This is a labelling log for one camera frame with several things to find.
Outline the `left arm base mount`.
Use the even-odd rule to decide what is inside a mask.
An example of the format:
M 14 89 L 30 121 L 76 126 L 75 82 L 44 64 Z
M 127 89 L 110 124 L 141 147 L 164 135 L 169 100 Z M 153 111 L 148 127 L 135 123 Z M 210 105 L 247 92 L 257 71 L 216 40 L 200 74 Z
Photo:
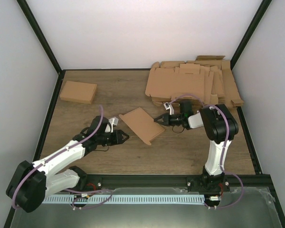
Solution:
M 76 194 L 94 194 L 102 190 L 88 183 L 88 174 L 77 166 L 56 175 L 59 190 Z

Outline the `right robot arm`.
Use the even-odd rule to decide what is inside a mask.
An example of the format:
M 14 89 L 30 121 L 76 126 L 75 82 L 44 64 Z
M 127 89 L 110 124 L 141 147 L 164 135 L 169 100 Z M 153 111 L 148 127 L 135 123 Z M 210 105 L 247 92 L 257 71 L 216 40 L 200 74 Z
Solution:
M 163 126 L 182 126 L 186 130 L 204 127 L 210 143 L 200 179 L 204 190 L 213 191 L 223 181 L 227 150 L 239 131 L 235 118 L 225 104 L 207 105 L 195 113 L 192 101 L 186 99 L 179 102 L 178 114 L 169 102 L 164 103 L 164 107 L 168 112 L 154 118 L 154 122 Z

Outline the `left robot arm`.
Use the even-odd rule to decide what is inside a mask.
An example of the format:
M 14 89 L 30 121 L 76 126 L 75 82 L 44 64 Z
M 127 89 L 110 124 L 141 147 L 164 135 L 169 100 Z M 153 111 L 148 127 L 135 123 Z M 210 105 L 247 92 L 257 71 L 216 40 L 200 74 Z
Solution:
M 61 191 L 81 194 L 87 188 L 87 173 L 71 163 L 96 151 L 98 146 L 123 144 L 129 135 L 115 129 L 118 118 L 96 116 L 89 127 L 75 135 L 61 149 L 34 162 L 21 162 L 6 189 L 14 207 L 30 213 L 45 198 Z

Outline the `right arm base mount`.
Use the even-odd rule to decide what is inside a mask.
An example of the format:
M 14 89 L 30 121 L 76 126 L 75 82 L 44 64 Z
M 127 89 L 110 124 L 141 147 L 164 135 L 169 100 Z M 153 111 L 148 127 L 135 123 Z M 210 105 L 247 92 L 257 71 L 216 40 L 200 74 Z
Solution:
M 209 175 L 206 171 L 203 171 L 200 175 L 188 176 L 186 178 L 187 189 L 192 192 L 199 192 L 201 194 L 206 193 L 219 193 L 229 192 L 230 187 L 225 184 L 225 174 Z

